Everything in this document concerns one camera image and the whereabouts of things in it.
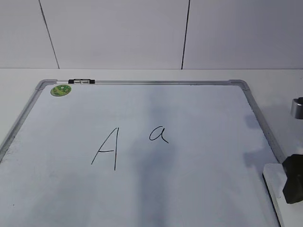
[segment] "round sticker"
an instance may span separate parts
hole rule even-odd
[[[51,90],[53,96],[64,96],[71,92],[71,86],[58,85]]]

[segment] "whiteboard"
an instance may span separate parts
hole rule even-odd
[[[1,226],[278,226],[277,161],[239,86],[55,86],[0,163]]]

